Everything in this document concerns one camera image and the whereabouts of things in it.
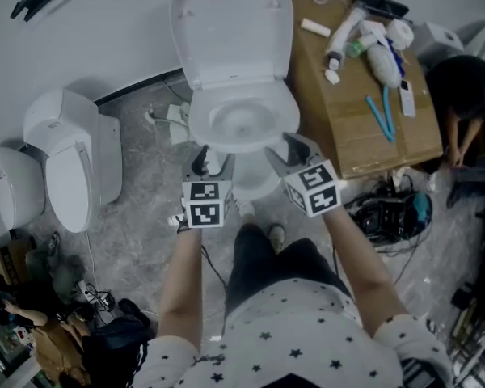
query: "shirt sleeve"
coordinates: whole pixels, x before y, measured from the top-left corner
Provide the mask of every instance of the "shirt sleeve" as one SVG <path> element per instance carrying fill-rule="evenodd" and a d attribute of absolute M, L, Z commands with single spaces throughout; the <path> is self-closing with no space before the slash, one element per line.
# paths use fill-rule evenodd
<path fill-rule="evenodd" d="M 169 388 L 179 382 L 199 356 L 196 347 L 178 336 L 162 336 L 141 346 L 133 388 Z"/>
<path fill-rule="evenodd" d="M 403 367 L 406 388 L 426 386 L 452 386 L 453 371 L 445 346 L 415 317 L 400 314 L 387 319 L 373 339 L 394 349 Z"/>

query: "black baseboard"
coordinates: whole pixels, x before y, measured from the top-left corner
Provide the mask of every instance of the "black baseboard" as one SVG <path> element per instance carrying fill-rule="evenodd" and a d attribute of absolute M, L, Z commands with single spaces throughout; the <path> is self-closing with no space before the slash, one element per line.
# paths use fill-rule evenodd
<path fill-rule="evenodd" d="M 131 92 L 138 91 L 139 89 L 142 89 L 144 87 L 147 87 L 149 85 L 154 85 L 155 83 L 166 81 L 167 79 L 174 78 L 176 76 L 179 76 L 183 73 L 183 69 L 177 69 L 177 70 L 172 70 L 171 72 L 166 72 L 165 74 L 160 74 L 158 76 L 153 76 L 152 78 L 146 79 L 144 81 L 141 81 L 139 83 L 135 83 L 131 86 L 125 87 L 124 89 L 120 89 L 117 92 L 113 92 L 110 95 L 104 96 L 103 98 L 96 100 L 95 105 L 98 107 L 101 105 L 104 105 L 105 103 L 108 103 L 114 99 L 120 98 L 121 96 L 130 94 Z"/>

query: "star print shirt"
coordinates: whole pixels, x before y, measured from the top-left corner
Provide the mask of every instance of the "star print shirt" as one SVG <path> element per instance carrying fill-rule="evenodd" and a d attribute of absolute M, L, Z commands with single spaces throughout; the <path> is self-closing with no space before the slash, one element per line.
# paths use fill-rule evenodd
<path fill-rule="evenodd" d="M 284 280 L 245 301 L 222 341 L 199 353 L 176 336 L 141 347 L 134 388 L 450 386 L 445 347 L 408 314 L 373 338 L 353 300 L 333 286 Z"/>

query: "black shorts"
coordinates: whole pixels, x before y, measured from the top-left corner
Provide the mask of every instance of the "black shorts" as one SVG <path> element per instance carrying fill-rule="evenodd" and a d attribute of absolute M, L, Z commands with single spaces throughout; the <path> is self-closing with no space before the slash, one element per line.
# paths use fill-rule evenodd
<path fill-rule="evenodd" d="M 272 244 L 258 226 L 244 225 L 235 239 L 225 317 L 262 289 L 293 278 L 335 286 L 351 297 L 343 281 L 308 238 L 290 244 L 275 255 Z"/>

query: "toilet paper roll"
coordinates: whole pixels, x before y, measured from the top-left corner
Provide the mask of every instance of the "toilet paper roll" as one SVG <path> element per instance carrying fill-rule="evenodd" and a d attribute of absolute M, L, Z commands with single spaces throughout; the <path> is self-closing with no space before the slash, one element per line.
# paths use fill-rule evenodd
<path fill-rule="evenodd" d="M 397 50 L 409 48 L 413 41 L 413 31 L 402 20 L 392 20 L 386 28 L 386 36 L 392 40 L 392 45 Z"/>
<path fill-rule="evenodd" d="M 323 37 L 329 37 L 331 35 L 331 29 L 309 19 L 303 19 L 300 27 Z"/>

